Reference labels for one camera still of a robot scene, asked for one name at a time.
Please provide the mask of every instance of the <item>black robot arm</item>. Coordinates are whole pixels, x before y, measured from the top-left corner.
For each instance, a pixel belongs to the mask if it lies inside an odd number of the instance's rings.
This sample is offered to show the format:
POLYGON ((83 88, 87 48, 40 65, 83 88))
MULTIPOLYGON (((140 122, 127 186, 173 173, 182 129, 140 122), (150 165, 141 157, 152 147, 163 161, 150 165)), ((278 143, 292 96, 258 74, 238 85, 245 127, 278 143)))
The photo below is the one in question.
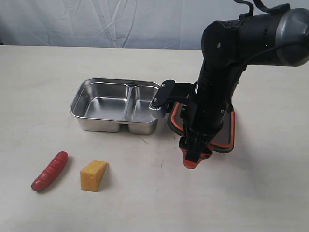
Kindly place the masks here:
POLYGON ((309 60, 309 11, 290 9, 289 4, 269 9, 260 0, 255 5, 266 14, 249 12, 237 20, 215 21, 202 36, 203 64, 194 84, 163 82, 150 109, 160 118, 175 102, 183 104, 184 136, 180 148, 184 159, 198 163, 211 154, 209 144, 233 110, 232 95, 247 65, 300 66, 309 60))

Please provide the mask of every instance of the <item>toy sausage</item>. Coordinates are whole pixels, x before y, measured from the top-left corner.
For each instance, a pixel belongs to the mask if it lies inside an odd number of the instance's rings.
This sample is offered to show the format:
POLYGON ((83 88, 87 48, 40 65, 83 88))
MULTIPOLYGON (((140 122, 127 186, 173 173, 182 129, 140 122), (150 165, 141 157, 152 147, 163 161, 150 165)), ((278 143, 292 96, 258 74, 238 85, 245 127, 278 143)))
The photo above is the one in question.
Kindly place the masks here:
POLYGON ((41 191, 47 188, 61 173, 68 162, 69 156, 65 151, 60 151, 44 171, 33 181, 33 191, 41 191))

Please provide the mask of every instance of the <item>yellow cheese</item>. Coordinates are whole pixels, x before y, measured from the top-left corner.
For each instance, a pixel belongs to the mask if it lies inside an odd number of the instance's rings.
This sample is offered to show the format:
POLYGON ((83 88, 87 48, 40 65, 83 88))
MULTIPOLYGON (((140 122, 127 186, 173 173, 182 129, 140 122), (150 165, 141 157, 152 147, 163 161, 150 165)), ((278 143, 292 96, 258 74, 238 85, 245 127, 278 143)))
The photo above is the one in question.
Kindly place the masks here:
POLYGON ((82 190, 98 191, 107 164, 107 162, 94 160, 81 170, 82 190))

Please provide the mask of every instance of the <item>white curtain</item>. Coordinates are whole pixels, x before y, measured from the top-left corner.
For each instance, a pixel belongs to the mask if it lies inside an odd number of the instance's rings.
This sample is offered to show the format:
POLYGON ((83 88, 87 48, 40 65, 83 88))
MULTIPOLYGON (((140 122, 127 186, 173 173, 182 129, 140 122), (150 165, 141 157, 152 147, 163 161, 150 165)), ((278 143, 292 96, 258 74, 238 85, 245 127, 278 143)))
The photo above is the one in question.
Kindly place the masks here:
MULTIPOLYGON (((309 9, 307 0, 263 2, 287 1, 309 9)), ((199 49, 208 24, 246 11, 233 0, 0 0, 0 39, 7 45, 199 49)))

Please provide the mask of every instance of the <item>metal bento box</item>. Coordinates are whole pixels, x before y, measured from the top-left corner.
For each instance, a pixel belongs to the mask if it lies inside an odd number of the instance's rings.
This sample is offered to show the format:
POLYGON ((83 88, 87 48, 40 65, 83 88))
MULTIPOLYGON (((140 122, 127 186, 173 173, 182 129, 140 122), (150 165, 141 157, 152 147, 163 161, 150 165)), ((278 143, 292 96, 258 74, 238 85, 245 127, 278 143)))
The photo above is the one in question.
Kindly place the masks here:
POLYGON ((148 81, 92 78, 79 87, 70 111, 86 131, 119 132, 127 124, 132 134, 152 134, 157 119, 149 104, 160 85, 148 81))

